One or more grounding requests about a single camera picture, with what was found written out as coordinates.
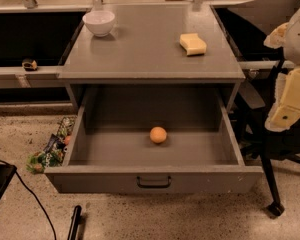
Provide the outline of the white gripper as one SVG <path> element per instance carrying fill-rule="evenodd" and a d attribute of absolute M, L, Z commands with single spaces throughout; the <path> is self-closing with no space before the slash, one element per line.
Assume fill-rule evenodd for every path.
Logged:
<path fill-rule="evenodd" d="M 272 49 L 284 45 L 284 57 L 300 65 L 300 8 L 289 23 L 275 28 L 263 44 Z M 289 130 L 300 119 L 300 66 L 288 74 L 278 74 L 274 98 L 275 102 L 268 113 L 265 128 L 272 132 Z"/>

